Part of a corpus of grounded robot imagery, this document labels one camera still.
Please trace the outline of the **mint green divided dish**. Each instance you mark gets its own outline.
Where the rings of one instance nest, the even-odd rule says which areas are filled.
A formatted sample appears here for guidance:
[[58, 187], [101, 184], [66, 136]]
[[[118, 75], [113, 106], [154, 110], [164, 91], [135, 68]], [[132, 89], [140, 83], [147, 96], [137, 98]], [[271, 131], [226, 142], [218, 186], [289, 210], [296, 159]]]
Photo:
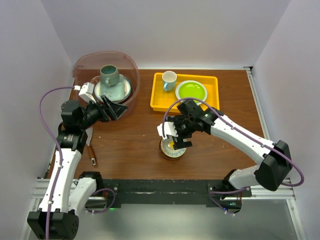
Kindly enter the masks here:
[[100, 89], [98, 91], [100, 96], [106, 96], [112, 102], [118, 102], [125, 97], [125, 83], [124, 76], [119, 75], [119, 82], [116, 85], [107, 87], [100, 84]]

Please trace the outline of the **teal glazed mug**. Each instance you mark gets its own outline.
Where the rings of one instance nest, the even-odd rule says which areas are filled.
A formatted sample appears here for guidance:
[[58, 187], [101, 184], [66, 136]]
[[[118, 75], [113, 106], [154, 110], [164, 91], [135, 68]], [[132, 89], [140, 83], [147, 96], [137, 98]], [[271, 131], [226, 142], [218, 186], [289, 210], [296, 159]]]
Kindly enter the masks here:
[[120, 74], [118, 69], [108, 64], [100, 69], [100, 81], [106, 87], [113, 87], [120, 82]]

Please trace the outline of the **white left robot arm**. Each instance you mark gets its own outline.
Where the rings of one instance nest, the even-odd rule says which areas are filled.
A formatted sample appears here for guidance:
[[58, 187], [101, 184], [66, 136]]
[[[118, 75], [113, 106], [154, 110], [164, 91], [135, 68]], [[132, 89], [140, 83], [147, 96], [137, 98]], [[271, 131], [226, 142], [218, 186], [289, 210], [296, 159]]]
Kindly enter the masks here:
[[88, 139], [87, 129], [96, 122], [115, 121], [128, 109], [106, 96], [102, 100], [102, 103], [89, 101], [82, 107], [72, 99], [61, 106], [62, 123], [54, 138], [57, 150], [51, 178], [37, 211], [31, 211], [27, 217], [28, 225], [40, 240], [73, 240], [79, 228], [79, 213], [90, 196], [99, 196], [104, 190], [97, 171], [84, 172], [72, 189]]

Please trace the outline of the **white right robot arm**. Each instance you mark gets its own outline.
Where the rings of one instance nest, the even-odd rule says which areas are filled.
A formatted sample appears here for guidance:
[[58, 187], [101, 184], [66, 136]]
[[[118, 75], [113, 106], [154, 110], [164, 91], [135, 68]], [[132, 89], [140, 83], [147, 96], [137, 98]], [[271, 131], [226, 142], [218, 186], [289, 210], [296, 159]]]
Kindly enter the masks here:
[[193, 100], [178, 105], [179, 115], [165, 118], [159, 128], [163, 139], [172, 137], [175, 150], [192, 146], [189, 140], [194, 132], [205, 132], [218, 137], [249, 156], [255, 165], [245, 169], [233, 169], [222, 180], [219, 191], [235, 196], [241, 189], [260, 185], [276, 191], [292, 169], [290, 149], [286, 142], [259, 137], [232, 122], [215, 108], [203, 110]]

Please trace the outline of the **transparent pink plastic bin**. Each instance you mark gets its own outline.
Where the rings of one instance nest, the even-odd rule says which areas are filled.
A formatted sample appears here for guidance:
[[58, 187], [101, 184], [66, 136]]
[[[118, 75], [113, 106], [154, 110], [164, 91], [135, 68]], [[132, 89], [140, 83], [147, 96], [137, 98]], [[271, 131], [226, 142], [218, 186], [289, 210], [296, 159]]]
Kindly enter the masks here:
[[141, 85], [140, 72], [129, 55], [119, 51], [100, 51], [82, 56], [74, 65], [73, 84], [81, 86], [90, 82], [96, 85], [100, 81], [100, 69], [105, 65], [114, 65], [130, 83], [130, 94], [120, 102], [128, 107], [122, 117], [128, 117], [136, 107]]

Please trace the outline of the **yellow plastic tray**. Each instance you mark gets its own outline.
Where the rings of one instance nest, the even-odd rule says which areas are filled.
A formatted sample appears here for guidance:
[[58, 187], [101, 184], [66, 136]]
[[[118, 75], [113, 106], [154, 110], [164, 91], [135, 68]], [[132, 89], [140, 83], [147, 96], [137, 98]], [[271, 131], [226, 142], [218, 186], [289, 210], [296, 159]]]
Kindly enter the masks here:
[[[156, 72], [153, 77], [150, 107], [154, 111], [165, 112], [169, 106], [177, 100], [176, 89], [167, 92], [163, 90], [162, 72]], [[177, 87], [183, 81], [196, 81], [204, 85], [207, 90], [205, 102], [211, 107], [220, 109], [218, 78], [215, 76], [194, 75], [194, 74], [177, 74]]]

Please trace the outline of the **white scalloped plate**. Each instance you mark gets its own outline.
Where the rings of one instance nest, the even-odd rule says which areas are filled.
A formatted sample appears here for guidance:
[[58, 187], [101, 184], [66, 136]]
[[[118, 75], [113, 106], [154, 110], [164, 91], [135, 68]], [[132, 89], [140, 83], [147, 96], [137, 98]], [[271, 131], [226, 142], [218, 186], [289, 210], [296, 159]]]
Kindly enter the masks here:
[[206, 87], [205, 87], [202, 83], [200, 83], [200, 82], [198, 82], [198, 81], [195, 81], [195, 80], [185, 80], [185, 81], [183, 81], [183, 82], [181, 82], [181, 83], [178, 84], [178, 86], [177, 86], [176, 89], [175, 89], [175, 95], [176, 95], [177, 99], [182, 99], [182, 98], [179, 96], [178, 90], [179, 90], [179, 87], [180, 87], [183, 83], [185, 83], [185, 82], [196, 82], [196, 83], [200, 84], [201, 86], [203, 86], [204, 89], [205, 89], [206, 95], [205, 95], [205, 97], [204, 97], [203, 99], [200, 99], [200, 100], [205, 101], [205, 100], [207, 99], [208, 92], [207, 92]]

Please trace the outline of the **lime green small plate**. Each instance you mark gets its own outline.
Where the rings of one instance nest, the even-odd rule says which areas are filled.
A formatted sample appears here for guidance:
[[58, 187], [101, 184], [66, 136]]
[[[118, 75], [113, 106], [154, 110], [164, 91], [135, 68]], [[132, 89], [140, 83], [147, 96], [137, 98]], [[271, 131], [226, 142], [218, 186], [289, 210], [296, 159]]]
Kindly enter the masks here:
[[184, 82], [178, 89], [181, 98], [194, 97], [203, 99], [206, 96], [205, 88], [197, 82]]

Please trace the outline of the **light blue ceramic mug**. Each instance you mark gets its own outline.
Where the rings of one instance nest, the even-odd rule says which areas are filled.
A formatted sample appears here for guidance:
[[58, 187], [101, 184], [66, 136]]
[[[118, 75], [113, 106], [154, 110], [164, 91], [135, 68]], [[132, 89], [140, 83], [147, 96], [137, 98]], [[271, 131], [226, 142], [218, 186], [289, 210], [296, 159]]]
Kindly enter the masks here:
[[162, 74], [163, 90], [165, 92], [171, 92], [175, 89], [177, 77], [177, 74], [173, 71], [165, 71]]

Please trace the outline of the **wooden handled metal scraper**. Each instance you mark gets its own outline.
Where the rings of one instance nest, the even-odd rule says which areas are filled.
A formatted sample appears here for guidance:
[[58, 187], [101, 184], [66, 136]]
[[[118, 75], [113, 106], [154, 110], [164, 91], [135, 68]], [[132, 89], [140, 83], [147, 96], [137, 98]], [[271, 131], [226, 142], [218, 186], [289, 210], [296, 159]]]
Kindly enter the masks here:
[[91, 164], [94, 167], [97, 167], [97, 157], [94, 151], [94, 148], [91, 145], [91, 141], [92, 141], [92, 137], [93, 137], [93, 127], [90, 127], [86, 130], [86, 134], [87, 134], [87, 140], [86, 140], [86, 146], [87, 146], [87, 152], [88, 152], [88, 156], [89, 159], [91, 161]]

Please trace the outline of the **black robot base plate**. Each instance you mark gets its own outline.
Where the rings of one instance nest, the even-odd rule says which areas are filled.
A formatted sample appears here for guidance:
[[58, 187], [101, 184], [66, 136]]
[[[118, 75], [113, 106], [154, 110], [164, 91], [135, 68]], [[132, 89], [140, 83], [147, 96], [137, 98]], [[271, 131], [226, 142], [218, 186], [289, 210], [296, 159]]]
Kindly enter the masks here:
[[90, 197], [85, 204], [87, 210], [102, 210], [106, 207], [120, 208], [124, 204], [151, 205], [205, 205], [214, 208], [217, 205], [235, 213], [242, 208], [242, 201], [252, 196], [250, 188], [233, 195], [212, 194], [221, 186], [220, 180], [178, 180], [178, 179], [104, 179], [103, 186], [115, 192], [103, 197], [98, 193]]

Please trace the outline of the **aluminium frame rail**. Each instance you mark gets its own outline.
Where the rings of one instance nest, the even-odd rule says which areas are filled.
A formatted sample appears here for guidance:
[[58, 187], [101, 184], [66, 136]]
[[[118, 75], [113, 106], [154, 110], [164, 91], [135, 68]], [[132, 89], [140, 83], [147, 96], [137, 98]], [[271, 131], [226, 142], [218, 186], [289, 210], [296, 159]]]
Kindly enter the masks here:
[[[260, 120], [263, 136], [266, 139], [270, 139], [270, 134], [268, 131], [268, 127], [265, 121], [265, 117], [262, 111], [262, 107], [260, 104], [259, 96], [256, 90], [255, 81], [253, 78], [252, 70], [250, 68], [246, 69], [246, 73], [248, 76], [248, 81], [250, 84], [250, 88], [252, 91], [253, 99], [256, 105], [258, 117]], [[306, 240], [305, 230], [303, 228], [302, 220], [299, 215], [299, 211], [296, 204], [296, 197], [292, 187], [288, 186], [280, 186], [277, 191], [269, 191], [262, 189], [261, 186], [254, 186], [252, 187], [253, 190], [253, 197], [251, 199], [257, 200], [283, 200], [286, 201], [289, 218], [294, 227], [295, 235], [298, 240]]]

